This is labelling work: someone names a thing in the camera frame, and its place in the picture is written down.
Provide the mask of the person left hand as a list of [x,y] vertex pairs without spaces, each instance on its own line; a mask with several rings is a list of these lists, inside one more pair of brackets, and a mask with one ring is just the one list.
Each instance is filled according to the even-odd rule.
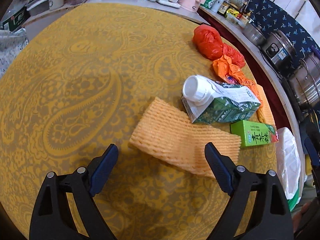
[[308,203],[305,203],[301,210],[298,211],[292,218],[292,221],[293,221],[293,232],[296,232],[297,229],[298,229],[298,226],[300,224],[300,221],[303,217],[303,215],[308,211],[309,207],[311,205],[311,202],[308,202]]

